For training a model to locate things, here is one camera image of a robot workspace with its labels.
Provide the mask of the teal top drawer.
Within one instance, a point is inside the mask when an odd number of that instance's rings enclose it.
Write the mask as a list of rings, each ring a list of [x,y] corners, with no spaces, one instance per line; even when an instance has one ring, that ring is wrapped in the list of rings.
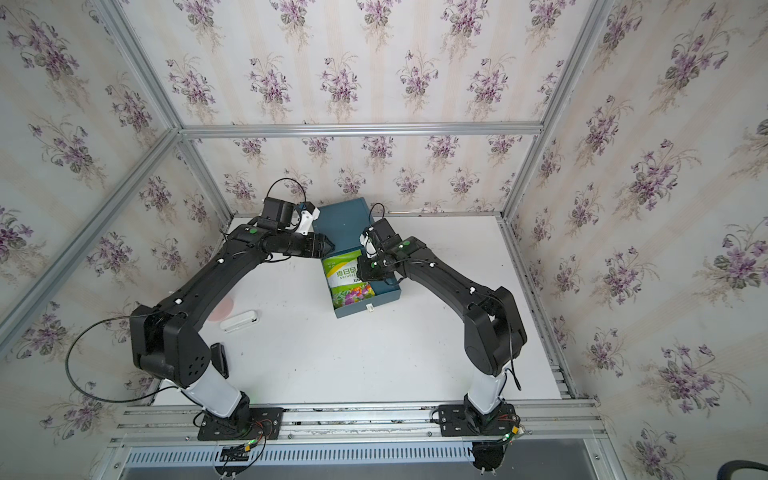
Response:
[[[396,280],[364,281],[357,275],[362,249],[336,253],[322,260],[323,273],[337,319],[397,301],[401,289]]]

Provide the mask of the green seed bag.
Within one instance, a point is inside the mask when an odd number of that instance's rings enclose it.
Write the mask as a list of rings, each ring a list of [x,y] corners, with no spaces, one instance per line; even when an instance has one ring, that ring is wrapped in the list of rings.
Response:
[[[371,284],[358,277],[357,267],[360,255],[359,250],[354,250],[322,260],[332,305],[336,310],[375,296]]]

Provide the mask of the teal drawer cabinet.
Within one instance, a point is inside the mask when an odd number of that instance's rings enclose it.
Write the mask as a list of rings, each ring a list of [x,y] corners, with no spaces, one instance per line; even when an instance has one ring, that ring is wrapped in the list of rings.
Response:
[[[371,225],[370,207],[364,198],[356,198],[319,208],[313,222],[315,233],[323,234],[334,245],[328,257],[360,251],[360,237]]]

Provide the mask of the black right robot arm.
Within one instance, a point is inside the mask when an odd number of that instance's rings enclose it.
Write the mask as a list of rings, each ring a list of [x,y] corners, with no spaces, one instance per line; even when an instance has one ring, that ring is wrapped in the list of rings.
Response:
[[[363,253],[357,261],[363,281],[414,281],[458,315],[464,328],[464,351],[476,369],[465,395],[467,416],[481,426],[499,415],[508,375],[528,341],[514,295],[506,288],[490,289],[464,276],[422,240],[401,238],[386,219],[360,235]]]

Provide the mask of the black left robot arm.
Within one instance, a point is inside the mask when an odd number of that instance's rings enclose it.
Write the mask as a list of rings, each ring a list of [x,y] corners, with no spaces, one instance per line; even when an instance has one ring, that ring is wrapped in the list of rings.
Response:
[[[320,259],[333,251],[334,244],[321,233],[237,227],[186,284],[155,306],[140,305],[132,312],[134,366],[172,382],[230,428],[245,429],[251,424],[250,400],[213,366],[211,348],[199,331],[231,289],[272,254]]]

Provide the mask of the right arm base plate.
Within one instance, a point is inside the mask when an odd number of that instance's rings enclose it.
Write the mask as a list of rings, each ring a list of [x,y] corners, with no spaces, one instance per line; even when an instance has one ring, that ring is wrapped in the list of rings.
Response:
[[[471,404],[439,405],[430,412],[429,420],[438,426],[442,437],[493,437],[506,441],[523,432],[515,407],[507,402],[501,402],[487,414]]]

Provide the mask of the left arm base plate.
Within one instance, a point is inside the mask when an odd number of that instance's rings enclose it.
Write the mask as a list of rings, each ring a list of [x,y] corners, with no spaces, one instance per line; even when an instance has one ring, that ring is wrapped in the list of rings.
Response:
[[[279,407],[251,407],[248,413],[240,410],[232,418],[219,418],[202,410],[193,424],[198,428],[198,441],[276,440],[284,412]]]

